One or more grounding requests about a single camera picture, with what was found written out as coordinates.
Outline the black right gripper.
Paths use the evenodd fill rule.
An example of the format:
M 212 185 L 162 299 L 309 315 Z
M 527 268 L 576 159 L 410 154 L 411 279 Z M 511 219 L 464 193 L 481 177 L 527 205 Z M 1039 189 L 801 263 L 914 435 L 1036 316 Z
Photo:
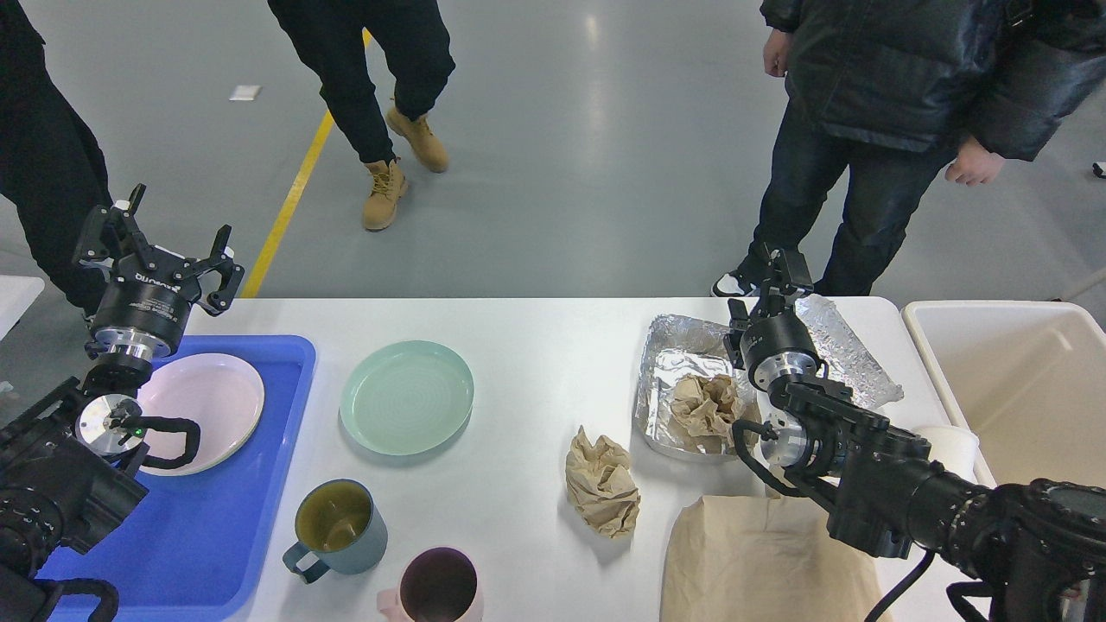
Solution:
M 724 348 L 732 366 L 747 371 L 750 385 L 761 392 L 769 392 L 778 379 L 791 382 L 817 374 L 822 359 L 807 326 L 794 311 L 799 298 L 814 292 L 804 256 L 785 249 L 770 251 L 759 292 L 752 312 L 747 311 L 743 300 L 728 300 L 730 322 Z

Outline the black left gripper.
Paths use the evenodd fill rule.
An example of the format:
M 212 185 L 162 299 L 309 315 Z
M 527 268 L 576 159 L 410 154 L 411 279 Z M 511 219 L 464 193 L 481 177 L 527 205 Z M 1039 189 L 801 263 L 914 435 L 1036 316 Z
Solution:
M 100 268 L 107 281 L 88 324 L 90 359 L 108 353 L 170 357 L 181 346 L 191 307 L 198 303 L 211 317 L 225 314 L 244 280 L 246 269 L 229 247 L 232 225 L 216 231 L 206 259 L 155 245 L 149 260 L 149 241 L 135 218 L 146 189 L 139 182 L 129 200 L 94 207 L 80 230 L 73 263 Z

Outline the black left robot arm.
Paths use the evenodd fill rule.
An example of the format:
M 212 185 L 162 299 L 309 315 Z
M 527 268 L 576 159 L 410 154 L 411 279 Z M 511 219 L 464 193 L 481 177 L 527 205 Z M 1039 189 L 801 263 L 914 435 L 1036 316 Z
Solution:
M 147 495 L 143 466 L 177 468 L 194 462 L 201 429 L 191 419 L 143 413 L 136 397 L 155 359 L 181 346 L 191 308 L 223 314 L 244 268 L 220 227 L 208 255 L 194 258 L 150 243 L 136 224 L 145 187 L 109 207 L 94 207 L 73 260 L 98 268 L 106 291 L 86 343 L 94 366 L 66 379 L 24 410 L 1 436 L 1 564 L 4 621 L 46 621 L 60 599 L 98 600 L 91 621 L 111 621 L 119 597 L 107 581 L 38 579 L 59 547 L 86 554 Z

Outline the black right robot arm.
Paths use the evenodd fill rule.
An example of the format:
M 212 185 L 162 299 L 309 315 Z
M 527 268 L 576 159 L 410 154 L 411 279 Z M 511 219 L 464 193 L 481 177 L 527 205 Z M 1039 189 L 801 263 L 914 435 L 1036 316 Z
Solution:
M 990 621 L 1102 621 L 1103 488 L 1047 478 L 988 488 L 930 460 L 930 442 L 853 403 L 827 375 L 794 304 L 813 291 L 804 257 L 775 249 L 754 308 L 731 300 L 724 344 L 766 397 L 762 422 L 732 425 L 735 455 L 775 493 L 810 498 L 830 538 L 876 558 L 924 560 L 870 611 L 881 613 L 940 556 L 967 576 L 947 587 L 957 614 Z

